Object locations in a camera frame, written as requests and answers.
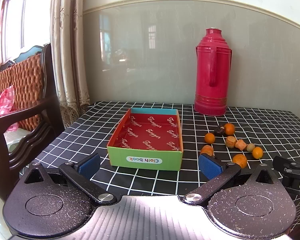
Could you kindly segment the colourful cardboard box tray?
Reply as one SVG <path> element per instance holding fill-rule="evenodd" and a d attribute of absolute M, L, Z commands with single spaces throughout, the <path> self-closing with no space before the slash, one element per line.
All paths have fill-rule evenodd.
<path fill-rule="evenodd" d="M 107 151 L 112 166 L 179 171 L 184 149 L 178 110 L 128 109 L 111 136 Z"/>

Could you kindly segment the orange fruit front left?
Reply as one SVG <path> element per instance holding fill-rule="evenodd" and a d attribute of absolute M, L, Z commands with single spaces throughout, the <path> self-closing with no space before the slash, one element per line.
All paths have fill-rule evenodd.
<path fill-rule="evenodd" d="M 207 155 L 213 157 L 214 156 L 213 147 L 210 145 L 203 146 L 202 149 L 200 150 L 200 154 L 207 154 Z"/>

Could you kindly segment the pink plastic bag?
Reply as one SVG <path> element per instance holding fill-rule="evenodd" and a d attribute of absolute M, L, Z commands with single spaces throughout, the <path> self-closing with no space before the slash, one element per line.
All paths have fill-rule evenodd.
<path fill-rule="evenodd" d="M 14 110 L 15 90 L 14 86 L 6 88 L 0 94 L 0 116 L 8 114 Z"/>

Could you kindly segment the carrot chunk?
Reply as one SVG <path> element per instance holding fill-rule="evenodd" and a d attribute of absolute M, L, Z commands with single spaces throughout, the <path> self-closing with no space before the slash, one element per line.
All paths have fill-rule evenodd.
<path fill-rule="evenodd" d="M 225 140 L 225 145 L 227 148 L 234 148 L 237 140 L 234 136 L 227 136 Z"/>

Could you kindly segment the small green fruit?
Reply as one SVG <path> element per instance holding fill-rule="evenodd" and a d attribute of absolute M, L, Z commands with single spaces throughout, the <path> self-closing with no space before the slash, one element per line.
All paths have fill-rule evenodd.
<path fill-rule="evenodd" d="M 248 152 L 253 152 L 254 148 L 255 148 L 255 144 L 250 143 L 250 144 L 247 145 L 246 150 L 247 150 Z"/>

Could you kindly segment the dark mangosteen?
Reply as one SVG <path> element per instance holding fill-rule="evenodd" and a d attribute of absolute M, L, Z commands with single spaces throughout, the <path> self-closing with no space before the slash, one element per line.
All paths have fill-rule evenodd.
<path fill-rule="evenodd" d="M 214 130 L 215 136 L 223 136 L 225 134 L 225 127 L 223 125 L 219 125 Z"/>

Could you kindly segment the cut carrot piece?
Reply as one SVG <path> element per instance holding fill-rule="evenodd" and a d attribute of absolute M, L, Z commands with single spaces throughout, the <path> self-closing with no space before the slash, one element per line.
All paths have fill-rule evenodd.
<path fill-rule="evenodd" d="M 240 151 L 244 151 L 247 148 L 247 144 L 244 142 L 244 140 L 239 139 L 235 143 L 235 148 L 239 149 Z"/>

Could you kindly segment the small orange mandarin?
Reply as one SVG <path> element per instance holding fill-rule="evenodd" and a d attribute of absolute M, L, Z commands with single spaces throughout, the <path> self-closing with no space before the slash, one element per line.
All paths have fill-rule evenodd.
<path fill-rule="evenodd" d="M 213 133 L 206 133 L 206 135 L 204 136 L 204 140 L 207 144 L 214 144 L 215 135 Z"/>

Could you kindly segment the beige lace curtain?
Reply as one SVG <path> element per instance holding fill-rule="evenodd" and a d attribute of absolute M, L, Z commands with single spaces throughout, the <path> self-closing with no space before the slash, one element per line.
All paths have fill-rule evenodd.
<path fill-rule="evenodd" d="M 56 93 L 64 127 L 90 105 L 84 60 L 83 0 L 51 0 L 50 40 Z"/>

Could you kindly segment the red thermos flask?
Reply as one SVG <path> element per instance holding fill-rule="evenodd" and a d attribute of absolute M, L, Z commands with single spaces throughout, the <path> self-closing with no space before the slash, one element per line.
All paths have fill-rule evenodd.
<path fill-rule="evenodd" d="M 217 28 L 206 29 L 196 46 L 197 78 L 194 110 L 203 115 L 226 112 L 232 50 Z"/>

